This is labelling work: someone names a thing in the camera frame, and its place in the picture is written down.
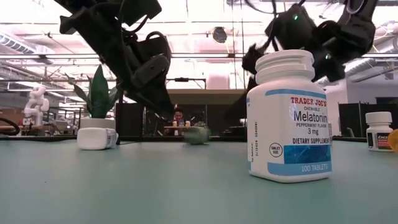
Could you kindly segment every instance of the ceiling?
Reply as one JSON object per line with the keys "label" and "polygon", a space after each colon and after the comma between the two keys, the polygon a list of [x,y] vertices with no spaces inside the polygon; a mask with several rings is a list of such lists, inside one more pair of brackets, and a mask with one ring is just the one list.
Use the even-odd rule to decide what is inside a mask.
{"label": "ceiling", "polygon": [[[144,39],[146,34],[155,30],[167,36],[175,57],[172,59],[167,78],[206,78],[210,75],[222,74],[230,76],[231,88],[244,88],[248,74],[243,72],[240,58],[195,58],[195,54],[216,53],[221,56],[236,53],[243,55],[252,44],[266,40],[264,29],[273,15],[254,11],[245,5],[241,6],[240,3],[231,7],[226,4],[226,0],[158,1],[162,6],[162,12],[153,20],[148,21],[139,31],[138,36],[139,39]],[[304,5],[316,24],[325,20],[337,20],[341,16],[343,6],[333,4],[327,7],[326,2],[327,0],[308,0]],[[396,31],[398,31],[394,22],[396,20],[394,13],[398,9],[398,1],[397,4],[394,4],[395,1],[383,2],[389,2],[390,6],[378,6],[373,16],[373,22],[378,28],[375,38],[376,46],[394,37]],[[288,9],[293,3],[294,1],[289,0],[286,0],[285,3],[278,2],[278,11]],[[263,11],[272,11],[270,2],[262,2],[256,4],[256,6]],[[0,33],[10,35],[33,48],[45,46],[41,49],[52,54],[93,54],[94,52],[79,34],[62,35],[59,33],[59,16],[61,15],[70,16],[70,13],[54,0],[1,1]],[[228,38],[225,44],[216,43],[208,35],[214,27],[218,26],[225,27],[227,30]],[[19,52],[4,46],[0,46],[0,52],[2,54],[19,54]],[[46,75],[56,80],[66,79],[65,74],[77,79],[84,79],[86,75],[92,76],[96,67],[100,64],[97,59],[78,58],[56,59],[51,65],[33,60],[6,60],[6,62],[7,65],[23,68],[25,72],[17,74],[23,79]],[[379,70],[385,64],[378,62],[369,69]],[[104,70],[106,78],[114,79],[114,75],[106,67]],[[355,75],[349,77],[350,82],[356,78],[361,78],[358,74]],[[385,80],[384,77],[384,75],[374,76],[363,82],[391,83],[391,80]],[[396,80],[398,80],[398,77],[393,78],[394,82],[398,82]],[[57,88],[70,88],[66,82],[49,84]],[[167,84],[167,88],[203,87],[203,82],[168,82]]]}

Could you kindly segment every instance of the wall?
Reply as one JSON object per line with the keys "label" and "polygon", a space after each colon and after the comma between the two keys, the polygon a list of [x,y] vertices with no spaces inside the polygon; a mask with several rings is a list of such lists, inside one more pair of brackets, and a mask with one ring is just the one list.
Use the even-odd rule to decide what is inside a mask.
{"label": "wall", "polygon": [[[56,98],[46,96],[46,99],[49,100],[50,106],[58,106],[58,101],[56,100]],[[28,100],[28,96],[21,96],[18,92],[0,93],[0,108],[25,108]]]}
{"label": "wall", "polygon": [[347,84],[348,103],[376,104],[376,97],[398,97],[398,85]]}
{"label": "wall", "polygon": [[331,123],[332,135],[340,135],[338,105],[339,103],[348,102],[346,80],[339,81],[337,86],[327,86],[326,100],[328,103],[328,120]]}

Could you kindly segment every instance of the teal table surface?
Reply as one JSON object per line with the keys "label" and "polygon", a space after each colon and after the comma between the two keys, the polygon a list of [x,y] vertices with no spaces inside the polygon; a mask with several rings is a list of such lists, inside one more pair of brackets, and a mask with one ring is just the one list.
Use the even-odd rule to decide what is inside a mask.
{"label": "teal table surface", "polygon": [[398,154],[334,142],[330,179],[248,174],[246,144],[0,141],[0,223],[398,223]]}

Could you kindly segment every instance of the potted plant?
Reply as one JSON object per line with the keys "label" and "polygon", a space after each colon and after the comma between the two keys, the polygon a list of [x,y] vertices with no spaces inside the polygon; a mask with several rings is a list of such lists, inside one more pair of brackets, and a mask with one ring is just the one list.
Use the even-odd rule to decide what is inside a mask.
{"label": "potted plant", "polygon": [[121,91],[116,87],[109,91],[108,82],[100,65],[95,71],[94,77],[87,77],[89,80],[88,94],[76,85],[74,79],[68,77],[69,83],[73,85],[75,93],[86,102],[86,107],[91,118],[81,119],[80,128],[112,128],[116,129],[115,120],[105,119],[106,114],[111,110],[119,98]]}

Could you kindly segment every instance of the orange object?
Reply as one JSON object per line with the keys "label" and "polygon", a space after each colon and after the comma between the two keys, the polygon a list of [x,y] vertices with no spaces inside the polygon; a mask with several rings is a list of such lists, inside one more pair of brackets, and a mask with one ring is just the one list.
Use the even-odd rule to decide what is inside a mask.
{"label": "orange object", "polygon": [[388,145],[390,145],[391,149],[394,152],[398,152],[398,129],[393,130],[389,135],[388,135]]}

